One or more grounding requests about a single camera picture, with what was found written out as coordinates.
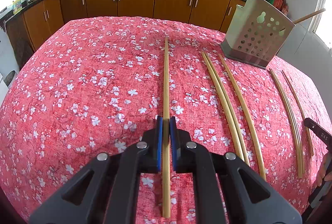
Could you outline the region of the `person's right hand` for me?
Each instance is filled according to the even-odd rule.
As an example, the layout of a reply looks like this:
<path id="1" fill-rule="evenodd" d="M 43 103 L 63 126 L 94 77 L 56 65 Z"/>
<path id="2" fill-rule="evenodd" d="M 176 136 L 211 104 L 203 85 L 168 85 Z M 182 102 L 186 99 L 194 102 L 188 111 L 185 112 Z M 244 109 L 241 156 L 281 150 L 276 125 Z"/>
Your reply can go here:
<path id="1" fill-rule="evenodd" d="M 325 154 L 325 156 L 322 159 L 322 162 L 321 162 L 321 165 L 320 165 L 320 168 L 319 168 L 319 171 L 317 173 L 316 180 L 314 183 L 315 187 L 321 186 L 323 182 L 328 182 L 328 181 L 331 181 L 331 179 L 332 179 L 331 172 L 327 173 L 326 168 L 325 168 L 325 164 L 327 162 L 328 157 L 329 157 L 329 153 Z"/>

